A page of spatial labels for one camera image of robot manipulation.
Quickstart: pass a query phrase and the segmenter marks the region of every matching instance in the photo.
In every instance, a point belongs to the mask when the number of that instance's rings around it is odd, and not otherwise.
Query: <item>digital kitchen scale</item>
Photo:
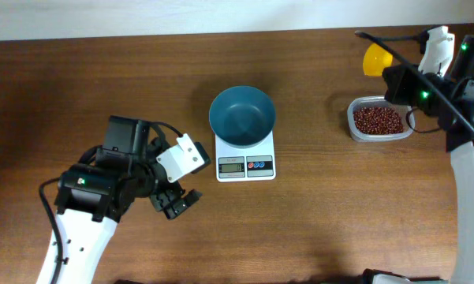
[[[216,175],[220,182],[266,181],[275,178],[274,134],[256,146],[237,148],[215,136]]]

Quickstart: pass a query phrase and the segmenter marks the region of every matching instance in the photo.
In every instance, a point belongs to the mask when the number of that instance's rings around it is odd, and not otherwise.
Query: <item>wooden table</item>
[[[0,282],[36,280],[50,237],[38,185],[101,144],[109,115],[166,121],[214,158],[211,101],[242,84],[277,108],[277,178],[223,184],[211,165],[181,180],[204,195],[171,222],[136,200],[94,283],[288,282],[365,268],[448,278],[457,227],[445,136],[351,140],[349,103],[386,90],[363,75],[370,43],[354,30],[0,43]],[[474,25],[452,30],[458,47]],[[415,43],[393,46],[421,59]],[[418,128],[435,126],[417,119]],[[56,190],[47,192],[52,203]]]

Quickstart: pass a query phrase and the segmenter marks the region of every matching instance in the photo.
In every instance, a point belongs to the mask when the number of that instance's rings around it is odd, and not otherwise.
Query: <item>red beans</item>
[[[364,107],[354,112],[356,127],[364,134],[403,133],[400,114],[389,107]]]

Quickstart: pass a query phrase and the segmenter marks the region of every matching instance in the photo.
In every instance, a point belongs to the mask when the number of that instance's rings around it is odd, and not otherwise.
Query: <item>yellow plastic scoop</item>
[[[363,59],[363,71],[366,76],[382,76],[384,68],[391,66],[393,55],[377,44],[372,43]]]

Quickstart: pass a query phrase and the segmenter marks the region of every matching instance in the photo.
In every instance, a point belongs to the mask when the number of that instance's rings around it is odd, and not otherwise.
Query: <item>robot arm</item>
[[[388,87],[386,100],[418,107],[426,115],[438,117],[440,128],[446,131],[446,150],[451,154],[458,206],[457,260],[450,283],[474,284],[474,36],[465,37],[450,76],[444,79],[446,63],[451,60],[444,53],[453,48],[453,40],[449,40],[453,35],[446,33],[445,27],[429,31],[432,41],[428,41],[426,55],[418,69],[386,46],[383,39],[363,32],[356,34],[399,56],[403,63],[383,71]],[[371,272],[365,281],[365,284],[409,282],[381,271]]]
[[[168,145],[158,125],[175,131],[178,145]],[[158,137],[149,144],[150,128]],[[182,197],[178,180],[210,162],[200,143],[169,125],[110,117],[103,146],[90,149],[59,178],[53,233],[37,283],[90,283],[135,198],[149,198],[156,211],[175,219],[201,197],[194,189]]]
[[[474,284],[474,146],[461,145],[450,153],[457,186],[457,259],[450,282]]]

